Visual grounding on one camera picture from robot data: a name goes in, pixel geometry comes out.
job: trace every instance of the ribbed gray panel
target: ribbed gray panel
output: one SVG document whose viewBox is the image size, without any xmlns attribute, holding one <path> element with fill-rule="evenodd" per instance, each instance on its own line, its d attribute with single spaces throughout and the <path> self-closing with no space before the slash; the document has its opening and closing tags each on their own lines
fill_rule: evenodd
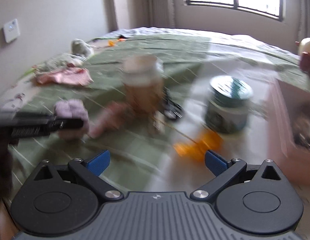
<svg viewBox="0 0 310 240">
<path fill-rule="evenodd" d="M 17 240 L 40 237 L 22 233 Z M 51 240 L 261 240 L 229 228 L 218 220 L 211 206 L 189 200 L 183 192 L 130 193 L 128 198 L 107 203 L 84 229 Z M 294 233 L 268 237 L 298 240 Z"/>
</svg>

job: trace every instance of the stuffed animal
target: stuffed animal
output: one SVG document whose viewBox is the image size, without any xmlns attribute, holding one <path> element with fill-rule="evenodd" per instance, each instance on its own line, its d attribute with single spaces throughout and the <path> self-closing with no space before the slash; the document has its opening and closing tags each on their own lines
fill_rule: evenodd
<svg viewBox="0 0 310 240">
<path fill-rule="evenodd" d="M 296 42 L 296 44 L 299 46 L 300 68 L 310 77 L 310 38 L 305 38 L 301 42 Z"/>
<path fill-rule="evenodd" d="M 76 130 L 60 130 L 58 135 L 64 140 L 81 139 L 89 131 L 88 113 L 82 100 L 70 99 L 68 101 L 58 101 L 55 106 L 55 114 L 62 118 L 80 118 L 84 121 L 84 126 Z"/>
<path fill-rule="evenodd" d="M 133 118 L 134 112 L 129 104 L 112 101 L 100 112 L 95 125 L 90 127 L 89 136 L 97 138 L 106 130 L 119 129 Z"/>
<path fill-rule="evenodd" d="M 92 45 L 85 43 L 82 40 L 74 39 L 71 43 L 72 54 L 76 56 L 80 56 L 82 58 L 89 58 L 94 55 L 94 49 Z"/>
</svg>

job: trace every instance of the wall switch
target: wall switch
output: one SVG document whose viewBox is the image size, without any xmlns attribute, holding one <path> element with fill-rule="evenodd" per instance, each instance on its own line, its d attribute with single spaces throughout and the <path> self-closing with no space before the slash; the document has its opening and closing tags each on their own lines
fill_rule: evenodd
<svg viewBox="0 0 310 240">
<path fill-rule="evenodd" d="M 3 27 L 4 36 L 7 43 L 15 40 L 17 37 L 21 35 L 18 27 L 17 19 L 14 19 L 8 23 L 6 23 Z"/>
</svg>

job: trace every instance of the white wall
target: white wall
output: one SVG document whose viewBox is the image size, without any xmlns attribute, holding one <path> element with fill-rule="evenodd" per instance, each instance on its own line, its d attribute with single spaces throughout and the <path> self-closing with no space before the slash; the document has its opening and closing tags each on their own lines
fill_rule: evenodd
<svg viewBox="0 0 310 240">
<path fill-rule="evenodd" d="M 0 0 L 0 93 L 28 68 L 109 31 L 107 0 Z M 2 27 L 17 18 L 21 36 L 5 43 Z"/>
<path fill-rule="evenodd" d="M 285 0 L 285 19 L 276 21 L 260 15 L 227 8 L 187 6 L 174 0 L 176 28 L 230 35 L 246 34 L 257 40 L 296 53 L 300 0 Z"/>
</svg>

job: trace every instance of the green bedsheet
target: green bedsheet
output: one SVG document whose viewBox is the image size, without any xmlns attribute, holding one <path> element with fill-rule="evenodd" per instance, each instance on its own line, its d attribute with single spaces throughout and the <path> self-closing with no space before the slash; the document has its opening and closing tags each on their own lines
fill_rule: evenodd
<svg viewBox="0 0 310 240">
<path fill-rule="evenodd" d="M 182 103 L 191 83 L 206 57 L 209 38 L 178 35 L 135 36 L 93 56 L 83 67 L 90 71 L 94 83 L 86 88 L 61 85 L 44 87 L 22 111 L 53 112 L 54 104 L 62 99 L 78 98 L 84 102 L 91 120 L 108 102 L 124 100 L 124 90 L 118 70 L 122 61 L 135 53 L 152 53 L 164 62 L 165 86 L 173 100 Z M 170 147 L 170 129 L 164 135 L 150 137 L 146 123 L 136 121 L 119 131 L 110 131 L 100 138 L 66 142 L 56 134 L 50 137 L 21 140 L 12 147 L 13 154 L 22 162 L 29 175 L 43 159 L 54 164 L 65 164 L 73 158 L 89 158 L 108 149 L 111 163 L 101 178 L 118 189 L 143 190 L 151 174 L 158 172 L 164 149 Z M 25 178 L 14 170 L 16 194 Z"/>
</svg>

